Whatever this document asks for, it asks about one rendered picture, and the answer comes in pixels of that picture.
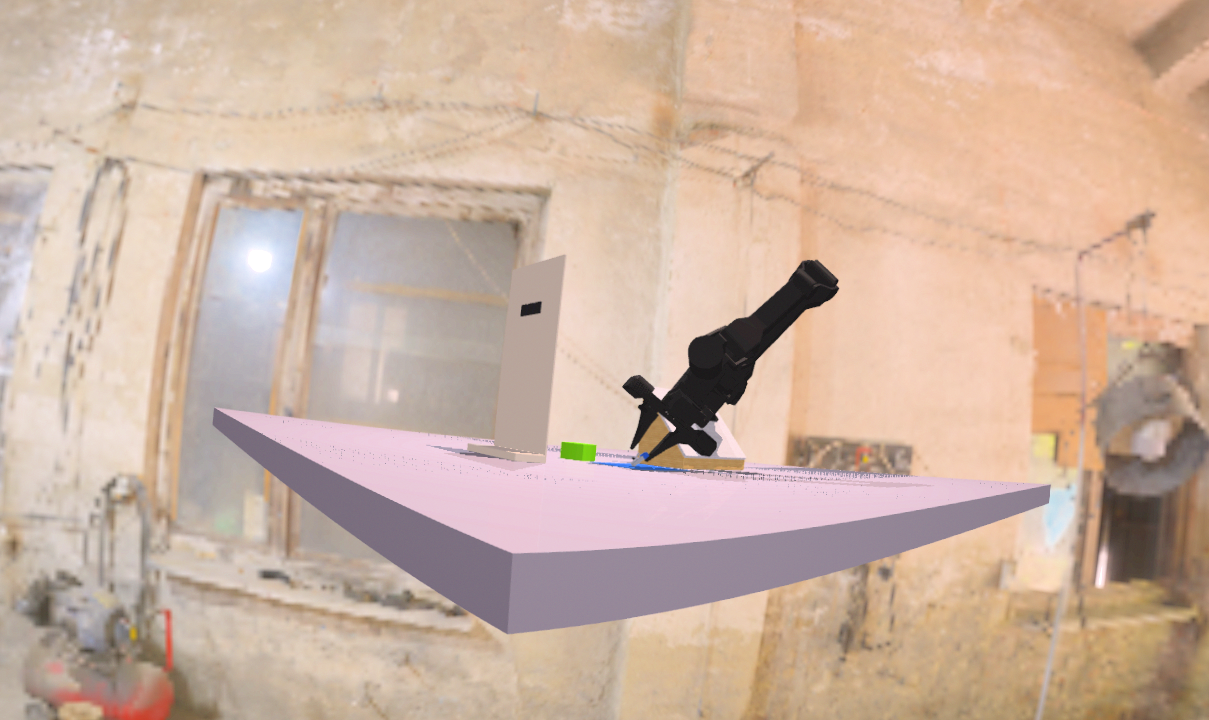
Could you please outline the green block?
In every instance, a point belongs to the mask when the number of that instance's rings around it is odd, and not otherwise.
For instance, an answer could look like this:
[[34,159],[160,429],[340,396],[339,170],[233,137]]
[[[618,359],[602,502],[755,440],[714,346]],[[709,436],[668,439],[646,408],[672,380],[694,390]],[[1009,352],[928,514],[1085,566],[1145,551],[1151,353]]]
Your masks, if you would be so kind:
[[596,445],[560,442],[560,457],[575,461],[595,461]]

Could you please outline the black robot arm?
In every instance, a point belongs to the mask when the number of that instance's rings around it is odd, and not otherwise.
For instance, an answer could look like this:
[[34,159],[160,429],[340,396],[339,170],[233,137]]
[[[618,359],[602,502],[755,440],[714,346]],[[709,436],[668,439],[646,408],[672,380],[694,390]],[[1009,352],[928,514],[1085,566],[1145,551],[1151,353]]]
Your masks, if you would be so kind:
[[[840,290],[838,279],[818,260],[802,261],[783,288],[760,304],[750,317],[737,318],[717,331],[702,333],[688,346],[686,374],[698,381],[708,391],[699,406],[701,396],[690,397],[686,383],[679,382],[663,397],[673,416],[694,423],[701,429],[708,420],[718,420],[723,403],[736,405],[750,384],[754,361],[773,346],[796,319],[810,307],[825,304]],[[682,384],[682,387],[681,387]]]

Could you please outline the blue square marking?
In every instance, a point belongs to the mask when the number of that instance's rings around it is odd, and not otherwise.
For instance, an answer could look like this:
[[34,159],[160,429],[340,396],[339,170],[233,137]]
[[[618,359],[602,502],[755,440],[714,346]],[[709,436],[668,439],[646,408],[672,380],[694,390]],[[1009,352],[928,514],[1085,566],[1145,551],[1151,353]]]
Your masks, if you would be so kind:
[[[644,464],[637,464],[636,466],[632,466],[631,461],[619,461],[619,464],[613,464],[613,461],[595,461],[595,464],[608,464],[608,465],[614,465],[614,466],[634,468],[634,469],[640,469],[640,470],[663,470],[663,471],[686,470],[686,469],[658,468],[658,466],[650,466],[650,465],[644,465]],[[690,471],[690,470],[686,470],[686,471]]]

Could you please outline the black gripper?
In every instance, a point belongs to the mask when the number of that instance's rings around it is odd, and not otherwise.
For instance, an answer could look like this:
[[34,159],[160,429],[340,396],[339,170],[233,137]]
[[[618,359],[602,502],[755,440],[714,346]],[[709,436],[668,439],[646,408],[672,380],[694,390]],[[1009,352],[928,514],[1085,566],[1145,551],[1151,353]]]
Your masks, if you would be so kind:
[[[688,396],[694,397],[695,395],[699,395],[702,397],[699,403],[699,406],[701,406],[705,397],[708,396],[708,391],[706,391],[705,387],[701,387],[701,384],[692,378],[690,374],[681,374],[679,381],[673,383],[673,387],[678,387],[679,382],[686,383],[686,393]],[[664,451],[669,451],[669,448],[676,445],[688,445],[700,455],[712,455],[713,452],[717,451],[717,441],[715,441],[712,436],[708,436],[708,432],[704,432],[704,430],[694,430],[694,426],[687,426],[686,420],[682,420],[679,416],[673,416],[673,413],[669,411],[669,405],[665,406],[660,397],[653,395],[655,387],[650,387],[650,383],[644,381],[642,374],[632,374],[630,379],[624,382],[623,389],[624,391],[630,393],[632,397],[644,397],[644,401],[642,401],[644,403],[640,405],[640,426],[637,426],[630,447],[632,451],[637,445],[640,445],[644,432],[648,432],[653,420],[656,420],[656,413],[663,414],[665,419],[671,420],[671,424],[676,426],[673,432],[669,432],[667,436],[665,436],[663,441],[660,441],[656,447],[650,451],[650,454],[648,454],[649,457],[646,457],[644,461],[649,461],[653,457],[663,454]]]

